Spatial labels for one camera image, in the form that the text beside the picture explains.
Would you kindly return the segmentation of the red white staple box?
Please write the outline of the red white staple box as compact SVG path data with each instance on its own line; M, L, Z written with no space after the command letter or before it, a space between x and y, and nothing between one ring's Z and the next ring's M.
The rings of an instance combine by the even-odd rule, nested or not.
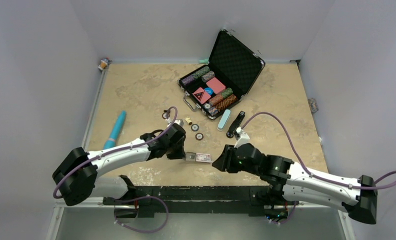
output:
M186 152L184 160L197 163L212 163L211 155L206 153Z

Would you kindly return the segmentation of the black stapler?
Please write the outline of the black stapler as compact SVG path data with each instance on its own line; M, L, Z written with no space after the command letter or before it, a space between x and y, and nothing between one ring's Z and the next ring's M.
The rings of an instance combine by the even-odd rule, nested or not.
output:
M244 120L244 117L245 117L245 112L244 112L244 111L241 111L241 112L237 115L237 117L235 118L235 120L232 122L232 124L230 125L230 127L229 127L229 129L228 129L228 131L227 131L227 133L226 133L226 136L227 136L229 139L235 137L235 131L236 131L236 129L237 129L238 127L240 127L242 121Z

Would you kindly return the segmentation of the light blue stapler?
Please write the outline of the light blue stapler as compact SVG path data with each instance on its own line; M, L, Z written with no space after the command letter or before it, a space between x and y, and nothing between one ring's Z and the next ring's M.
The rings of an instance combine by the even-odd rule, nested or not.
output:
M230 118L230 115L231 115L231 110L229 110L229 109L226 109L223 112L223 115L221 116L221 118L219 120L219 123L217 125L217 129L219 131L222 131L225 128L225 126L227 125L227 122L228 122L228 120Z

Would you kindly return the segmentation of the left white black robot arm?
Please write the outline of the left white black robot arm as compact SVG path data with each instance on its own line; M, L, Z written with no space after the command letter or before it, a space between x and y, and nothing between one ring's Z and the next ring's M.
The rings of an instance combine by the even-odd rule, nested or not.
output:
M97 194L98 179L108 172L163 156L170 160L182 159L185 139L185 130L173 123L165 130L145 133L130 143L109 149L86 152L77 147L52 174L57 185L54 198L63 199L67 206L75 206Z

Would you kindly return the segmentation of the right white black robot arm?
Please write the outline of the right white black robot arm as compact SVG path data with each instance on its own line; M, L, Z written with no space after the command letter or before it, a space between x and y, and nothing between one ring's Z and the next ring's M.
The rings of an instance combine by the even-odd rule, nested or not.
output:
M258 176L271 185L266 196L274 204L282 200L311 202L347 213L357 222L376 224L377 190L370 176L355 179L317 170L306 173L301 164L279 155L266 155L250 143L237 148L226 145L212 166L230 174L247 172Z

